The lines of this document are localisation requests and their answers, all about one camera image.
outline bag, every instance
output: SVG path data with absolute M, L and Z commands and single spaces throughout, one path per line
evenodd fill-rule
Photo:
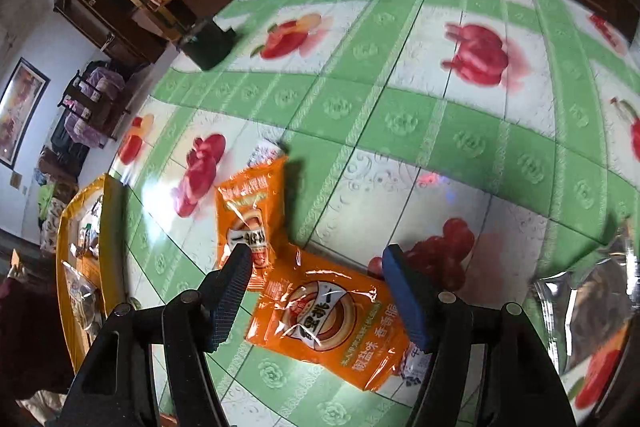
M 284 163 L 281 156 L 238 172 L 216 189 L 218 268 L 238 243 L 249 245 L 254 267 L 248 290 L 261 291 L 279 249 L 288 245 L 284 230 Z
M 564 375 L 617 335 L 640 304 L 638 261 L 625 221 L 607 247 L 566 271 L 534 280 L 548 353 Z
M 409 346 L 385 282 L 293 245 L 278 252 L 246 339 L 365 391 L 399 369 Z

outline picture frame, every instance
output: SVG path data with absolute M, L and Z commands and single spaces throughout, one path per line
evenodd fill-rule
M 49 81 L 21 57 L 0 96 L 0 162 L 10 169 Z

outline plastic wrapper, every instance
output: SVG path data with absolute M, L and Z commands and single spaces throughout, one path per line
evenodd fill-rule
M 427 376 L 430 361 L 431 353 L 425 353 L 414 343 L 409 343 L 400 365 L 402 382 L 407 387 L 420 387 Z
M 282 156 L 282 154 L 283 152 L 280 147 L 266 138 L 262 138 L 256 144 L 251 156 L 249 156 L 249 161 L 246 166 L 255 167 L 263 163 L 271 164 Z
M 76 270 L 100 288 L 100 263 L 93 255 L 83 255 L 76 260 Z
M 560 375 L 625 328 L 639 304 L 638 262 L 628 223 L 569 270 L 535 280 L 548 353 Z
M 246 339 L 372 391 L 409 345 L 385 282 L 293 245 L 278 253 Z
M 69 263 L 63 261 L 62 264 L 74 317 L 84 331 L 89 331 L 94 323 L 101 322 L 98 288 Z
M 80 258 L 84 255 L 100 255 L 98 239 L 100 237 L 100 214 L 102 213 L 102 197 L 98 197 L 91 210 L 84 214 L 78 226 L 78 245 L 71 245 L 71 254 Z
M 288 245 L 284 230 L 284 162 L 260 164 L 238 172 L 216 189 L 218 267 L 238 243 L 251 248 L 254 266 L 247 288 L 261 291 L 276 252 Z

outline orange snack package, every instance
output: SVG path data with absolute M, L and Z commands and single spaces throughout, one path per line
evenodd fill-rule
M 254 268 L 247 289 L 261 291 L 276 251 L 289 244 L 284 230 L 284 162 L 244 169 L 216 189 L 218 268 L 238 243 L 251 247 Z
M 246 339 L 364 391 L 378 389 L 409 346 L 385 282 L 293 245 L 276 261 Z

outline white wall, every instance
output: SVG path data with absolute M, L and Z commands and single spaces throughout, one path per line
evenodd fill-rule
M 4 66 L 0 70 L 0 92 L 4 91 L 4 86 L 20 57 L 25 58 L 50 80 L 31 117 L 18 151 L 14 170 L 22 175 L 23 187 L 20 190 L 9 185 L 11 170 L 0 164 L 0 228 L 7 232 L 39 242 L 37 206 L 33 208 L 33 195 L 30 198 L 28 215 L 25 215 L 27 189 L 31 185 L 33 169 L 51 125 L 59 118 L 60 110 L 57 105 L 65 87 L 76 71 L 83 70 L 87 62 L 97 57 L 98 53 L 98 49 L 69 22 L 51 11 L 40 18 L 23 44 L 19 47 L 14 46 L 3 61 Z

